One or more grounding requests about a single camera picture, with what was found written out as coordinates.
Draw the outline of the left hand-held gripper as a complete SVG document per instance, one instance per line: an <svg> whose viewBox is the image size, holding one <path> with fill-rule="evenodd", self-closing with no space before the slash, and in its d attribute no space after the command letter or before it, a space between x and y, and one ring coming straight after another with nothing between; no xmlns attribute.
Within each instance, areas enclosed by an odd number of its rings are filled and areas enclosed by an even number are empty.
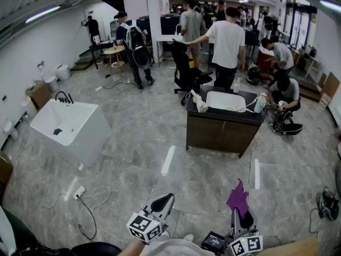
<svg viewBox="0 0 341 256"><path fill-rule="evenodd" d="M166 221L162 218L170 215L174 202L173 194L161 194L150 198L145 203L144 210L141 209L132 214L126 224L129 233L144 243L150 243L156 237L161 236L168 228Z"/></svg>

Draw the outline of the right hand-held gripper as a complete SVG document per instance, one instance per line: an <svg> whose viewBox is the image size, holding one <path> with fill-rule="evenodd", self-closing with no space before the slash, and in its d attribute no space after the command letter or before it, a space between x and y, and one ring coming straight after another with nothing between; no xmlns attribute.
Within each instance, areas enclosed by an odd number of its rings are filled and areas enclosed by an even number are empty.
<svg viewBox="0 0 341 256"><path fill-rule="evenodd" d="M241 218L235 208L231 213L231 231L225 235L227 248L231 256L252 256L263 250L263 236L257 228L257 217L253 211L247 211Z"/></svg>

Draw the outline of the purple cloth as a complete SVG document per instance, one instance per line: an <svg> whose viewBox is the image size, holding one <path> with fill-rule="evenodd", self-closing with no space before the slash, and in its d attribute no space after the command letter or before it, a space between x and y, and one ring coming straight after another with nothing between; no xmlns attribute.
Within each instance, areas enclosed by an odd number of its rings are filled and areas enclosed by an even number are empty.
<svg viewBox="0 0 341 256"><path fill-rule="evenodd" d="M241 219L243 220L249 210L247 202L249 193L244 191L243 182L239 178L238 181L238 185L231 191L226 204L232 211L237 209L240 213Z"/></svg>

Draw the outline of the brown wooden cabinet door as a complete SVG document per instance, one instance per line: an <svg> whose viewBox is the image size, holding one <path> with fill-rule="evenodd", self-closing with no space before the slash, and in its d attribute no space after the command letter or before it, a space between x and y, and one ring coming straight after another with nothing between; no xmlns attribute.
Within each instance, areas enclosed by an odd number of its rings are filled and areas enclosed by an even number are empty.
<svg viewBox="0 0 341 256"><path fill-rule="evenodd" d="M241 158L259 128L260 125L225 121L222 128L221 139L226 146L226 151L238 153Z"/></svg>
<svg viewBox="0 0 341 256"><path fill-rule="evenodd" d="M186 146L221 150L221 133L224 121L188 116L186 129Z"/></svg>

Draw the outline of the person's left forearm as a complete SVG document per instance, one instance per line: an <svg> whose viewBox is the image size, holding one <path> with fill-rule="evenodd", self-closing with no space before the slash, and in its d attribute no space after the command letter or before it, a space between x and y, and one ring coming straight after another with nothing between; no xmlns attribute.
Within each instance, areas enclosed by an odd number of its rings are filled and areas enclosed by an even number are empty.
<svg viewBox="0 0 341 256"><path fill-rule="evenodd" d="M144 241L138 238L135 238L117 256L140 256L145 246L146 246L146 243Z"/></svg>

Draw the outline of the dark wooden sink cabinet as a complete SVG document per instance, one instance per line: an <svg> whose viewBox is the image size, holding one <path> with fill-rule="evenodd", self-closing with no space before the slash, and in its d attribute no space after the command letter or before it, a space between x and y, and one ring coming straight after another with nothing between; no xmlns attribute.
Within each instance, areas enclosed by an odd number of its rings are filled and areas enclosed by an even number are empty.
<svg viewBox="0 0 341 256"><path fill-rule="evenodd" d="M239 112L220 110L220 109L209 107L205 113L199 113L197 110L196 104L193 102L192 98L190 98L189 101L187 102L186 109L187 109L187 120L188 120L188 116L197 116L197 117L217 119L217 120L221 120L224 122L225 121L241 122L245 124L253 124L253 125L260 125L260 126L264 120L264 117L261 113L251 113L249 111L239 113ZM218 151L231 153L231 152L226 151L226 146L224 145L222 140L221 140L221 146L222 146L221 150L218 150Z"/></svg>

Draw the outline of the glass entrance door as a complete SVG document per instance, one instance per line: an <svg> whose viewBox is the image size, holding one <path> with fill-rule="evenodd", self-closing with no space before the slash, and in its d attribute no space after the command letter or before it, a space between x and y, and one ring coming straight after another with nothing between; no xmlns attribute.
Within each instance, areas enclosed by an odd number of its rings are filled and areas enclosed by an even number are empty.
<svg viewBox="0 0 341 256"><path fill-rule="evenodd" d="M294 3L291 7L287 7L287 13L288 43L297 50L306 46L313 46L317 8Z"/></svg>

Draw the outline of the black device with screen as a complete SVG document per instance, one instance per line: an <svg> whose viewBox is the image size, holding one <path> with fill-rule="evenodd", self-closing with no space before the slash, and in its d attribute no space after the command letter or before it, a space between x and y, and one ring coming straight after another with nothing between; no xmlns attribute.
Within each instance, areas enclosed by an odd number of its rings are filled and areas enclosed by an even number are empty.
<svg viewBox="0 0 341 256"><path fill-rule="evenodd" d="M202 241L200 247L204 250L213 252L216 256L224 253L226 248L225 238L213 231L210 231L206 238Z"/></svg>

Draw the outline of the person's grey trousers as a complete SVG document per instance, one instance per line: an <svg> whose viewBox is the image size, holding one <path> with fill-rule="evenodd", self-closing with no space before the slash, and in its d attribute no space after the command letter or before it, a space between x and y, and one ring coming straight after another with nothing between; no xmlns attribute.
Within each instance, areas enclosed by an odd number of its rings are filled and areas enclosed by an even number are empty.
<svg viewBox="0 0 341 256"><path fill-rule="evenodd" d="M147 245L140 256L216 256L185 239L154 241Z"/></svg>

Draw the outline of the wooden stool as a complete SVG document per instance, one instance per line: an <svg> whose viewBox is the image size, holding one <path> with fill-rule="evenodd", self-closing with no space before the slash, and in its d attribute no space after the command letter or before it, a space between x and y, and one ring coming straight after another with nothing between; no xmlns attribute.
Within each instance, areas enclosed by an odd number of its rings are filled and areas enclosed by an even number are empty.
<svg viewBox="0 0 341 256"><path fill-rule="evenodd" d="M266 249L256 256L318 256L318 240L307 238L290 244Z"/></svg>

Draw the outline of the white square tub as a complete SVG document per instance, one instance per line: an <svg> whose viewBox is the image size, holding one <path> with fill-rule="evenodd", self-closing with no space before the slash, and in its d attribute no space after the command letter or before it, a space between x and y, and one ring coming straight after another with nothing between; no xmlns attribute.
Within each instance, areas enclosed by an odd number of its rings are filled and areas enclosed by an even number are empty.
<svg viewBox="0 0 341 256"><path fill-rule="evenodd" d="M30 123L35 134L54 150L83 167L97 160L111 134L111 128L99 105L50 99ZM62 132L54 135L55 129Z"/></svg>

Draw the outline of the black shell backpack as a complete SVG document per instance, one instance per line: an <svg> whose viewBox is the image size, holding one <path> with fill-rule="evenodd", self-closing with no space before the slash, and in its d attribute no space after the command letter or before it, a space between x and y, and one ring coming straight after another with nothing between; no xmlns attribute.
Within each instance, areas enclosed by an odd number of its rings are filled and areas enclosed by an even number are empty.
<svg viewBox="0 0 341 256"><path fill-rule="evenodd" d="M247 79L246 79L247 83L251 85L258 85L259 78L260 78L259 68L256 65L250 66L247 72Z"/></svg>
<svg viewBox="0 0 341 256"><path fill-rule="evenodd" d="M297 135L303 129L302 124L293 122L293 114L288 110L284 110L276 116L272 127L273 132L279 135Z"/></svg>

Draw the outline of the beige folded umbrella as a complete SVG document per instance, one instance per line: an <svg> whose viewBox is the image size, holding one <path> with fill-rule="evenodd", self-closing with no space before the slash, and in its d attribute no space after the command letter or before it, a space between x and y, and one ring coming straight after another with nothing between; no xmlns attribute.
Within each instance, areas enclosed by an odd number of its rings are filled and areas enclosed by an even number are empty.
<svg viewBox="0 0 341 256"><path fill-rule="evenodd" d="M208 110L208 105L202 100L202 97L195 93L194 90L191 90L192 100L196 104L197 110L199 113L205 113Z"/></svg>

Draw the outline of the teal cartoon water bottle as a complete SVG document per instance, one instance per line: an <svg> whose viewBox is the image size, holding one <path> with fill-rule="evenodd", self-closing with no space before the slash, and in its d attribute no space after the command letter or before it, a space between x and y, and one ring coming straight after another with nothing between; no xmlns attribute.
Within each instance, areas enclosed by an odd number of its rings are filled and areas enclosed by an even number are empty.
<svg viewBox="0 0 341 256"><path fill-rule="evenodd" d="M266 101L267 101L267 95L265 93L261 93L257 97L256 104L254 107L254 112L260 113L263 110L263 108L265 107Z"/></svg>

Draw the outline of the white sink basin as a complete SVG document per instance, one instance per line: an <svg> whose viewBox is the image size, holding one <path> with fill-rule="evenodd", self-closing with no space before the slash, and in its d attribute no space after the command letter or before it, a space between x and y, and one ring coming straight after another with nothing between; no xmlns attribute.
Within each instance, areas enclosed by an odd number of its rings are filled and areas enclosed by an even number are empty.
<svg viewBox="0 0 341 256"><path fill-rule="evenodd" d="M210 108L220 110L234 111L239 113L246 111L246 102L244 97L236 94L210 91L206 95L206 104Z"/></svg>

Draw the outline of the black tub faucet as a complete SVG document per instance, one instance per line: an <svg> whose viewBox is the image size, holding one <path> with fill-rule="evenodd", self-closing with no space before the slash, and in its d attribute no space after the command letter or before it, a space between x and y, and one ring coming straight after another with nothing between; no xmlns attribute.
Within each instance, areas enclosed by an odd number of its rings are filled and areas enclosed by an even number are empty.
<svg viewBox="0 0 341 256"><path fill-rule="evenodd" d="M74 104L74 101L70 93L66 94L64 91L59 91L55 95L55 101L59 100L61 103Z"/></svg>

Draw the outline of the black office chair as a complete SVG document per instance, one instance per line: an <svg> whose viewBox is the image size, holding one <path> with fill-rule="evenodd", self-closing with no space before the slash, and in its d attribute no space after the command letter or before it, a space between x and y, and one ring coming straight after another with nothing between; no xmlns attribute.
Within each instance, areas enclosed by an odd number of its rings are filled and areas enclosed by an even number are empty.
<svg viewBox="0 0 341 256"><path fill-rule="evenodd" d="M190 59L186 53L187 46L174 38L170 51L176 64L174 82L178 88L174 89L174 93L178 94L179 91L186 92L186 95L181 100L181 105L184 106L191 90L198 93L201 85L213 80L210 76L213 72L203 72L196 67L190 68L190 62L193 59Z"/></svg>

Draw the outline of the wooden platform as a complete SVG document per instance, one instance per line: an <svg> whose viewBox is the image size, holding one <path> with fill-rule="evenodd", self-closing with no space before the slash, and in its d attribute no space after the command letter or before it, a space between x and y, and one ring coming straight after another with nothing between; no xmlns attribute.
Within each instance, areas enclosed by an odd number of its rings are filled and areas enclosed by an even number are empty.
<svg viewBox="0 0 341 256"><path fill-rule="evenodd" d="M306 98L315 102L321 99L321 88L315 83L304 77L291 76L299 85L299 95L301 98Z"/></svg>

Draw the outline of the leaning cardboard boards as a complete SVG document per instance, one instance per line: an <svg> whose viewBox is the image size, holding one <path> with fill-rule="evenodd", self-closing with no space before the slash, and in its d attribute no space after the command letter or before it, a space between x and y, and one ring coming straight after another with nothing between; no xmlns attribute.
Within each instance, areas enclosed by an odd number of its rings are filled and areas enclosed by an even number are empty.
<svg viewBox="0 0 341 256"><path fill-rule="evenodd" d="M330 72L320 92L319 105L322 107L322 109L326 109L328 104L331 102L338 90L339 85L339 79L332 72Z"/></svg>

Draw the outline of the wooden steps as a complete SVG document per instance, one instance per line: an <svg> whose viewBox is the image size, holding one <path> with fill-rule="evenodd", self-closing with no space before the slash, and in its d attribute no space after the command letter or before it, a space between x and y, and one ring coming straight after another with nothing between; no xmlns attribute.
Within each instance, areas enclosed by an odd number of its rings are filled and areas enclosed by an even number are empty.
<svg viewBox="0 0 341 256"><path fill-rule="evenodd" d="M74 63L74 66L70 68L71 71L83 71L89 68L93 64L92 58L80 58Z"/></svg>

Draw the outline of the round wooden side table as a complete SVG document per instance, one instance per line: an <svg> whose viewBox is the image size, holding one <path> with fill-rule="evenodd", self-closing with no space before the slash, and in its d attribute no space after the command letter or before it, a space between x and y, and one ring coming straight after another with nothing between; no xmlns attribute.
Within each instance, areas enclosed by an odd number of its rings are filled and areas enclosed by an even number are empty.
<svg viewBox="0 0 341 256"><path fill-rule="evenodd" d="M109 56L109 73L111 73L111 69L112 69L112 58L113 56L116 57L116 66L119 69L120 74L122 74L122 70L123 70L123 66L124 66L124 61L121 57L121 53L125 50L123 45L120 46L113 46L107 50L104 51L105 55Z"/></svg>

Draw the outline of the slim white bin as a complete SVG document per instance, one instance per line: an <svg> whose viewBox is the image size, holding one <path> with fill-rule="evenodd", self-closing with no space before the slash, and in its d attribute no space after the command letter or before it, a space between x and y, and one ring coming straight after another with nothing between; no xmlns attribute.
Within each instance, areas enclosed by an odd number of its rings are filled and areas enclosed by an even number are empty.
<svg viewBox="0 0 341 256"><path fill-rule="evenodd" d="M37 109L30 96L21 101L21 106L29 117L34 118L37 115Z"/></svg>

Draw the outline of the small white bin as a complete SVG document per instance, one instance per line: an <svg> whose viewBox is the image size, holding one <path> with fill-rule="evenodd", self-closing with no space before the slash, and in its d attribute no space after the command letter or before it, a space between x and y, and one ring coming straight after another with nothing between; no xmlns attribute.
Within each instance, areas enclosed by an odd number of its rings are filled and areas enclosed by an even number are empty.
<svg viewBox="0 0 341 256"><path fill-rule="evenodd" d="M45 83L47 84L49 91L52 93L59 89L58 78L56 76L51 76L45 81Z"/></svg>

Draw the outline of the open cardboard box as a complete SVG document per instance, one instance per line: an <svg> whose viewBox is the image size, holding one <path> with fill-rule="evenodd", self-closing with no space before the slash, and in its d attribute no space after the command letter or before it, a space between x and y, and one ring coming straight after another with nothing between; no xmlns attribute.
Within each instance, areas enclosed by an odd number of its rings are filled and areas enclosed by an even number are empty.
<svg viewBox="0 0 341 256"><path fill-rule="evenodd" d="M36 81L33 87L25 90L37 110L40 110L51 99L51 92L44 81Z"/></svg>

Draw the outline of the large white bin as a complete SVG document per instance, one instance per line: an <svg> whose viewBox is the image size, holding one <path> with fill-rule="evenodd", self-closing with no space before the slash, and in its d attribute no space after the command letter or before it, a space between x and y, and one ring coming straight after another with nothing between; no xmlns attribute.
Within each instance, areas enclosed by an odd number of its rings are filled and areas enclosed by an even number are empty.
<svg viewBox="0 0 341 256"><path fill-rule="evenodd" d="M68 65L60 65L57 67L55 74L61 81L66 81L71 77L71 70Z"/></svg>

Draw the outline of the white sink stand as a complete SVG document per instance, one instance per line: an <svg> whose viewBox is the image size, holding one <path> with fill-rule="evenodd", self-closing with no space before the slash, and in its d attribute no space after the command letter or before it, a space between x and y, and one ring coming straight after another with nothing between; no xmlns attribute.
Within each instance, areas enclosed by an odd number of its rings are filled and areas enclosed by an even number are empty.
<svg viewBox="0 0 341 256"><path fill-rule="evenodd" d="M163 47L161 44L163 42L172 42L172 41L178 41L181 42L183 39L183 36L180 33L175 33L174 35L159 35L156 37L156 47L157 47L157 64L160 66L160 64L163 62L166 57L164 57L163 54Z"/></svg>

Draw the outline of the white and black backpack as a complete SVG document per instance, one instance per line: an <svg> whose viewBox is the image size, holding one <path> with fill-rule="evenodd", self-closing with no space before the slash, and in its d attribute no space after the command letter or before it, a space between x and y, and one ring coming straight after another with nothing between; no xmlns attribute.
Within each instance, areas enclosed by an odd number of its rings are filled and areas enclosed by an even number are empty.
<svg viewBox="0 0 341 256"><path fill-rule="evenodd" d="M143 70L149 69L152 65L152 58L147 48L144 32L137 26L135 20L132 20L130 26L125 22L120 26L126 29L123 41L131 51L136 65Z"/></svg>

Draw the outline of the black table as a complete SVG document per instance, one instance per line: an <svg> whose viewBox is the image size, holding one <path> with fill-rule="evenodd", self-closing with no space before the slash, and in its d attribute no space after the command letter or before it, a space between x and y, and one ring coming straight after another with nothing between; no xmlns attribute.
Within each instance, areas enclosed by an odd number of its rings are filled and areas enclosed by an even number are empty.
<svg viewBox="0 0 341 256"><path fill-rule="evenodd" d="M91 45L89 47L89 50L91 52L91 55L92 55L92 59L93 59L93 62L95 64L95 67L96 69L98 69L98 65L97 65L97 62L96 62L96 58L95 58L95 55L94 55L94 51L97 51L97 50L101 50L101 52L103 52L103 49L108 49L110 47L113 47L113 45L116 43L115 40L109 40L109 41L103 41L103 42L100 42L99 44L96 44L96 45Z"/></svg>

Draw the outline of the white shelf table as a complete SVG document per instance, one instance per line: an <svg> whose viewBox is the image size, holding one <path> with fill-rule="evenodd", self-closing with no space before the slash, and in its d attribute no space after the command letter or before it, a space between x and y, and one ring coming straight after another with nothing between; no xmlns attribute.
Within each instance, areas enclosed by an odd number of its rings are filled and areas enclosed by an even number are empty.
<svg viewBox="0 0 341 256"><path fill-rule="evenodd" d="M310 76L315 82L320 80L322 65L317 56L317 51L310 45L301 48L291 49L294 58L294 65L305 73L305 78Z"/></svg>

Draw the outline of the black dining chair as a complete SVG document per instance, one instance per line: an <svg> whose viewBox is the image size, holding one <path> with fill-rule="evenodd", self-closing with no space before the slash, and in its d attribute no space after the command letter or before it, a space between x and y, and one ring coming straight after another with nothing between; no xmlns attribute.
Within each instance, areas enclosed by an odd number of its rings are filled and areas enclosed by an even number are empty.
<svg viewBox="0 0 341 256"><path fill-rule="evenodd" d="M251 55L253 55L255 47L258 45L260 31L257 29L246 30L245 31L245 45L248 49L248 53L252 50Z"/></svg>

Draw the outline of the ceiling tube light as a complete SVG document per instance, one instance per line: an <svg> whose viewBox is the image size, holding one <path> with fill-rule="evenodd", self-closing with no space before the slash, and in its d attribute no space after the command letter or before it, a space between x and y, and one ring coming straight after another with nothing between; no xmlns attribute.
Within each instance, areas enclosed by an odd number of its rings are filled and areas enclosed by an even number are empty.
<svg viewBox="0 0 341 256"><path fill-rule="evenodd" d="M337 4L337 3L334 3L334 2L330 2L330 1L327 1L327 0L320 0L320 3L324 7L328 8L328 9L331 9L331 10L341 14L341 5L340 4Z"/></svg>
<svg viewBox="0 0 341 256"><path fill-rule="evenodd" d="M37 14L31 16L31 17L29 17L29 18L25 21L25 23L33 22L33 21L35 21L35 20L37 20L37 19L39 19L39 18L41 18L41 17L44 17L44 16L46 16L46 15L52 13L52 12L55 12L55 11L57 11L60 7L61 7L61 6L55 6L55 7L52 7L52 8L50 8L50 9L41 11L41 12L39 12L39 13L37 13Z"/></svg>

